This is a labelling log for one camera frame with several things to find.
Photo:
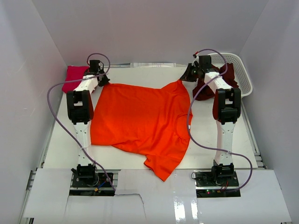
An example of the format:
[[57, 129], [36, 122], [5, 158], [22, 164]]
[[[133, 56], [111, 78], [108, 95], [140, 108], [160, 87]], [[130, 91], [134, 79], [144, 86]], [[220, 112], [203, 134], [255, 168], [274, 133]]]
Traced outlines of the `dark red t shirt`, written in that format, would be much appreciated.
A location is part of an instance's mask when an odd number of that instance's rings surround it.
[[[239, 85], [235, 81], [235, 72], [234, 72], [234, 67], [232, 63], [227, 63], [228, 70], [227, 72], [222, 75], [222, 78], [224, 81], [232, 86], [233, 88], [238, 88]], [[215, 68], [219, 73], [223, 73], [225, 71], [226, 66], [223, 65], [221, 68], [217, 68], [214, 65], [212, 65], [213, 68]], [[204, 85], [204, 81], [198, 79], [197, 86], [193, 89], [192, 91], [192, 96], [194, 97], [196, 93], [199, 91], [199, 89]], [[203, 90], [198, 94], [195, 100], [197, 101], [204, 101], [208, 100], [210, 98], [214, 97], [214, 92], [210, 89], [210, 87], [207, 85], [206, 87], [203, 88]]]

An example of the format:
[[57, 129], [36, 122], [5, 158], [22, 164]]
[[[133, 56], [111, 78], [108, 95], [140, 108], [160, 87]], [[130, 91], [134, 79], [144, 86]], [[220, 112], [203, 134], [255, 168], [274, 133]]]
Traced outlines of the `orange t shirt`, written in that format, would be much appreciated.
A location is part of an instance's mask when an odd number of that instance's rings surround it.
[[189, 93], [180, 80], [160, 89], [108, 84], [94, 110], [91, 144], [143, 155], [144, 165], [165, 181], [190, 143], [189, 107]]

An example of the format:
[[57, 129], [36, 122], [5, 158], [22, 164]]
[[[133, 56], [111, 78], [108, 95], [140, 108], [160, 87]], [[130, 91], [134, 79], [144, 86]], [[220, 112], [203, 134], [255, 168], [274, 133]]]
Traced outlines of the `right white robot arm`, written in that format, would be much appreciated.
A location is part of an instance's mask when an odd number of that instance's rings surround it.
[[241, 90], [229, 85], [223, 75], [228, 71], [227, 62], [225, 70], [220, 73], [212, 66], [210, 55], [193, 55], [194, 61], [189, 63], [186, 71], [180, 78], [181, 81], [203, 81], [200, 90], [208, 86], [214, 93], [213, 118], [217, 125], [217, 147], [206, 147], [195, 143], [201, 148], [216, 152], [211, 168], [211, 181], [216, 186], [222, 186], [234, 175], [232, 159], [233, 133], [237, 120], [241, 115]]

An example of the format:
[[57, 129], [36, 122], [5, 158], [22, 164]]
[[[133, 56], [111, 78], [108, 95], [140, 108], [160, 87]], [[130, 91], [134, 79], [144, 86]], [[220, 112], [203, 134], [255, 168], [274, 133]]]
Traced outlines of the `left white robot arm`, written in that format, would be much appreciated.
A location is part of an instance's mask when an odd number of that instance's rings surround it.
[[100, 60], [90, 60], [89, 67], [68, 66], [63, 92], [66, 93], [68, 118], [74, 125], [78, 147], [78, 165], [74, 170], [78, 180], [89, 187], [99, 183], [96, 165], [86, 156], [91, 146], [90, 126], [94, 117], [91, 93], [97, 88], [109, 83], [104, 72], [104, 64]]

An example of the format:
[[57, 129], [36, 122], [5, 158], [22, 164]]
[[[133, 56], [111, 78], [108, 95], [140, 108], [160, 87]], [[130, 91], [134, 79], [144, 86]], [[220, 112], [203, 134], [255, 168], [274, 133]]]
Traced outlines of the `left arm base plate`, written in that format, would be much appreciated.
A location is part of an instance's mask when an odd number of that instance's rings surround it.
[[111, 187], [108, 177], [105, 173], [94, 172], [86, 175], [73, 174], [71, 182], [73, 188], [87, 188], [87, 187]]

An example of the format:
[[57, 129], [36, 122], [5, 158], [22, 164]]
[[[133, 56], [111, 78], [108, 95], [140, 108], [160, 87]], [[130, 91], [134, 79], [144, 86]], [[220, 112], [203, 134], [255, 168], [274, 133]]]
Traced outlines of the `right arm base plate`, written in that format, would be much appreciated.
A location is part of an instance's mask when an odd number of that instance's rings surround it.
[[220, 177], [218, 179], [209, 171], [195, 170], [191, 174], [197, 187], [238, 187], [239, 182], [236, 174], [233, 177]]

